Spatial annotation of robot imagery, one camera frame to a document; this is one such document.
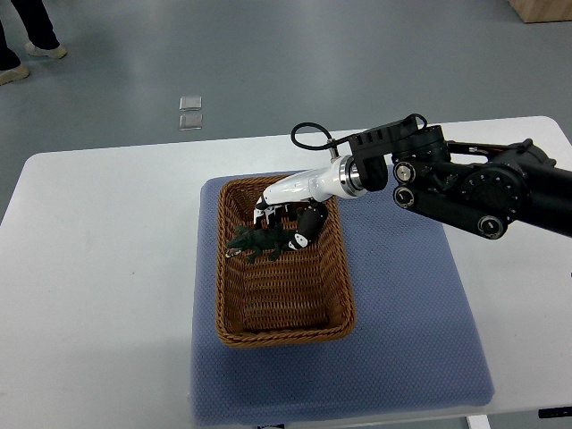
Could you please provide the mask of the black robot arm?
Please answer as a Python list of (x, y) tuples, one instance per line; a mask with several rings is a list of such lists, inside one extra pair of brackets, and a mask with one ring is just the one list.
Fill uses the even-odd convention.
[(489, 240), (514, 221), (568, 236), (571, 173), (531, 139), (507, 146), (447, 140), (424, 116), (345, 138), (364, 189), (398, 185), (401, 208)]

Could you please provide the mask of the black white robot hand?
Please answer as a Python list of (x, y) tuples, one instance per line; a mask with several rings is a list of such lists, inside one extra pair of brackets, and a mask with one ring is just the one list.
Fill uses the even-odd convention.
[(300, 250), (315, 241), (322, 230), (328, 215), (325, 206), (328, 199), (353, 199), (365, 194), (353, 157), (339, 156), (328, 167), (299, 172), (268, 186), (255, 204), (253, 223), (259, 229), (262, 220), (266, 219), (272, 229), (280, 222), (278, 212), (281, 208), (293, 203), (307, 203), (293, 238), (282, 247), (284, 250)]

